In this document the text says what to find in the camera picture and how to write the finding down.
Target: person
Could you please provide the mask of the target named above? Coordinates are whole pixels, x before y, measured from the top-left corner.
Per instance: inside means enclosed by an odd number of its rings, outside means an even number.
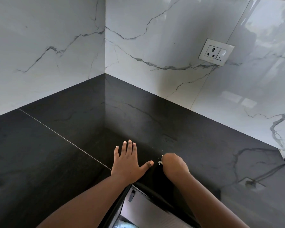
[[[127,147],[124,141],[120,155],[118,146],[114,150],[111,176],[61,206],[37,228],[97,228],[124,188],[140,179],[153,164],[148,161],[139,167],[136,144],[129,140]],[[179,189],[202,228],[249,228],[190,174],[181,157],[167,153],[162,164],[163,172]]]

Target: white socket plate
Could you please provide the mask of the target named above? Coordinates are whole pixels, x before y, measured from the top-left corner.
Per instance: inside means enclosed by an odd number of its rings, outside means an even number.
[[[223,59],[220,60],[216,60],[216,58],[211,58],[211,57],[207,57],[205,56],[207,49],[209,48],[209,46],[212,45],[214,47],[218,47],[220,49],[225,49],[227,50],[227,52],[225,53],[225,56],[223,57]],[[198,59],[207,61],[207,62],[211,62],[213,64],[219,65],[219,66],[223,66],[225,64],[225,62],[227,61],[229,55],[231,54],[232,50],[234,49],[233,45],[228,45],[225,43],[221,43],[221,42],[217,42],[217,41],[213,41],[211,39],[207,39],[203,50],[201,51],[200,56],[198,57]]]

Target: person's right arm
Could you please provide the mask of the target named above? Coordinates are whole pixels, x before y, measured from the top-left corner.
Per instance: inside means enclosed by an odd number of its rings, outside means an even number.
[[[162,162],[163,172],[179,189],[202,228],[249,228],[190,174],[181,157],[167,153]]]

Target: person's right hand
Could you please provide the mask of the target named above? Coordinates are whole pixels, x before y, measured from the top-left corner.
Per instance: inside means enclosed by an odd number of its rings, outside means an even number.
[[[175,153],[166,153],[162,156],[163,172],[167,178],[175,183],[183,174],[190,174],[183,159]]]

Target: black granite countertop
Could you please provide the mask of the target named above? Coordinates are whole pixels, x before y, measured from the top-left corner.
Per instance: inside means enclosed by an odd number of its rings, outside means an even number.
[[[157,164],[169,152],[250,227],[285,227],[278,149],[105,74],[0,116],[0,227],[35,227],[109,176],[128,139],[155,162],[136,186],[176,210],[190,215]]]

